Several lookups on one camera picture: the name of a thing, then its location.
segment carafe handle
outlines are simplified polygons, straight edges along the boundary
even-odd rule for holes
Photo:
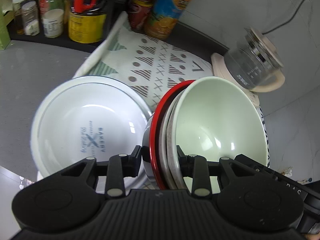
[[[277,70],[276,72],[273,73],[273,75],[276,77],[276,80],[272,82],[271,84],[268,85],[263,85],[263,86],[256,86],[253,89],[250,89],[252,92],[258,92],[258,93],[264,93],[264,92],[270,92],[273,90],[278,89],[284,84],[285,77],[281,70]]]

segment black shelf edge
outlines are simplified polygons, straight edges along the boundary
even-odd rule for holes
[[[90,44],[83,44],[72,41],[68,36],[68,24],[64,26],[63,34],[57,38],[45,37],[42,24],[40,24],[40,33],[35,36],[17,34],[13,21],[10,22],[7,27],[10,38],[12,40],[30,41],[92,53],[108,36],[112,26],[114,25],[122,11],[126,11],[126,4],[117,2],[114,3],[114,6],[110,9],[109,13],[111,17],[108,17],[107,14],[107,20],[104,26],[102,40]],[[217,52],[221,55],[224,55],[228,50],[226,46],[219,43],[218,41],[180,22],[177,23],[170,36],[166,40],[164,40],[164,42],[188,51],[202,58],[203,60],[208,61],[209,63],[211,62],[212,53]]]
[[[30,42],[53,45],[53,46],[64,47],[64,48],[68,48],[68,49],[75,49],[75,50],[79,50],[79,51],[92,53],[103,42],[103,40],[108,36],[111,27],[114,25],[115,21],[117,20],[117,18],[120,15],[120,13],[125,9],[126,9],[126,6],[124,3],[115,3],[114,8],[113,8],[113,12],[110,13],[111,17],[108,17],[108,15],[107,15],[107,19],[106,19],[106,22],[104,25],[104,32],[103,32],[102,40],[99,42],[90,43],[90,44],[84,44],[84,43],[72,41],[68,36],[68,24],[65,24],[63,34],[57,38],[47,38],[46,36],[44,36],[42,23],[40,23],[40,22],[39,22],[40,33],[35,36],[17,34],[13,21],[11,21],[7,25],[7,28],[9,31],[10,38],[12,40],[30,41]]]

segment glass coffee carafe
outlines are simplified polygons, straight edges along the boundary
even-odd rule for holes
[[[278,89],[284,84],[285,77],[276,47],[257,30],[246,31],[244,40],[224,55],[228,71],[247,90],[269,92]],[[272,82],[261,85],[272,76],[275,77]]]

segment patterned cloth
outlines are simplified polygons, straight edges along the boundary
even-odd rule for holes
[[[88,57],[74,77],[94,75],[117,79],[139,93],[152,111],[162,96],[185,80],[213,76],[212,65],[168,43],[130,29],[122,12],[107,39]],[[261,108],[257,108],[268,137]]]

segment gray countertop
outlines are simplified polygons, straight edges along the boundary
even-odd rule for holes
[[[44,97],[69,80],[89,53],[26,41],[0,50],[0,165],[32,181],[36,166],[29,139]]]

